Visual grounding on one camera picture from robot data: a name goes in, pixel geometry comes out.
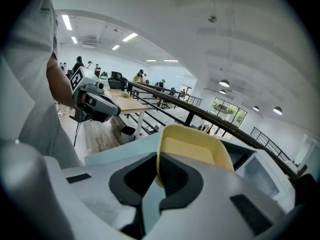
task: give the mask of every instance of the window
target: window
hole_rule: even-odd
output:
[[[217,97],[214,99],[210,113],[232,123],[236,127],[241,125],[247,115],[247,112],[243,109]]]

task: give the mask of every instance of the black cable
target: black cable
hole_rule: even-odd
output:
[[[77,124],[77,126],[76,126],[73,147],[76,146],[76,139],[77,139],[77,136],[78,136],[78,132],[79,132],[81,123],[82,123],[82,122],[78,122],[78,124]]]

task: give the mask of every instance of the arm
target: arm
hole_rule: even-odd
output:
[[[74,107],[69,79],[59,67],[54,54],[46,65],[46,78],[53,98],[68,107]]]

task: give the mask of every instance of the ceiling light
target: ceiling light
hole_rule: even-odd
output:
[[[70,20],[69,20],[69,16],[68,15],[62,15],[62,19],[64,21],[66,29],[67,30],[72,30],[72,27],[71,27],[71,24],[70,24]]]
[[[76,39],[76,37],[75,36],[71,36],[71,38],[72,38],[72,41],[75,43],[75,44],[77,44],[78,42],[77,42],[77,39]]]
[[[276,107],[273,109],[273,111],[274,111],[275,113],[277,113],[278,115],[282,115],[282,109],[281,109],[281,107],[279,107],[279,106],[276,106]]]
[[[130,35],[128,35],[126,38],[122,39],[122,41],[126,42],[126,41],[129,41],[130,39],[136,37],[138,34],[136,33],[132,33]]]
[[[115,45],[113,48],[112,48],[112,50],[116,50],[116,49],[118,49],[120,47],[120,45]]]
[[[230,87],[229,81],[228,81],[228,80],[225,80],[225,79],[221,80],[221,81],[219,82],[219,84],[222,85],[222,86],[224,86],[224,87]]]

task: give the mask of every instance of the floor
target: floor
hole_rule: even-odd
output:
[[[78,123],[70,116],[75,115],[75,110],[61,104],[56,107],[62,128],[74,143]],[[90,120],[82,122],[74,147],[79,159],[85,163],[86,156],[122,145],[121,129],[123,127],[122,121],[114,116],[104,123]]]

